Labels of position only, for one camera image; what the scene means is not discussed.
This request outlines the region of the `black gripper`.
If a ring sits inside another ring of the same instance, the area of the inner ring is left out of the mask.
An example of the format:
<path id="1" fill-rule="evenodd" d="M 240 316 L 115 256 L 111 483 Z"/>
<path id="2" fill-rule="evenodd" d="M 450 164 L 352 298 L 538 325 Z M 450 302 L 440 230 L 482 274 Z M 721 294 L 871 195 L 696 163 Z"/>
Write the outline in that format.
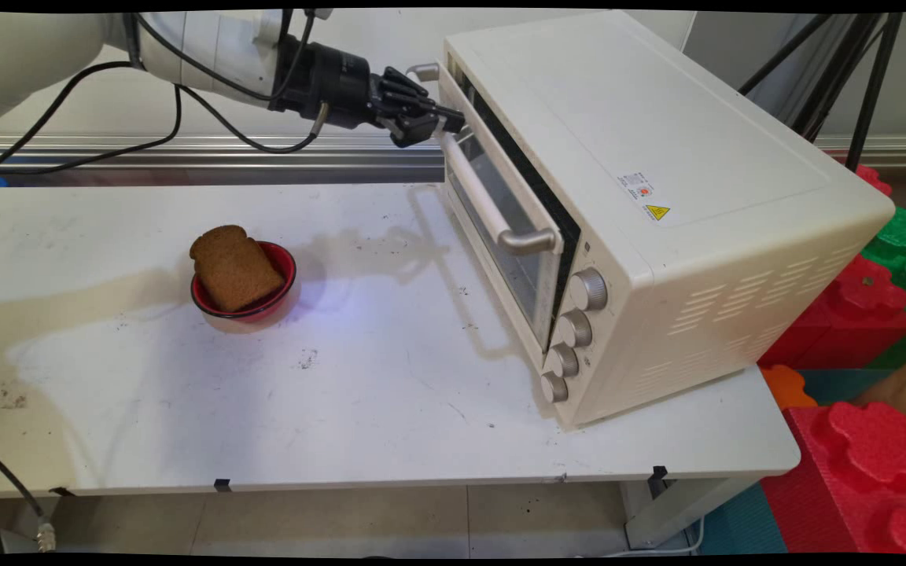
<path id="1" fill-rule="evenodd" d="M 423 111 L 416 116 L 380 116 L 380 125 L 396 147 L 406 149 L 435 133 L 457 134 L 464 128 L 462 112 L 437 107 L 428 90 L 402 72 L 387 67 L 382 75 L 374 74 L 362 57 L 315 42 L 304 47 L 297 71 L 292 72 L 284 93 L 271 101 L 271 110 L 316 119 L 325 103 L 330 107 L 325 121 L 329 125 L 349 130 L 363 124 L 380 128 L 374 107 L 378 82 L 380 111 Z"/>

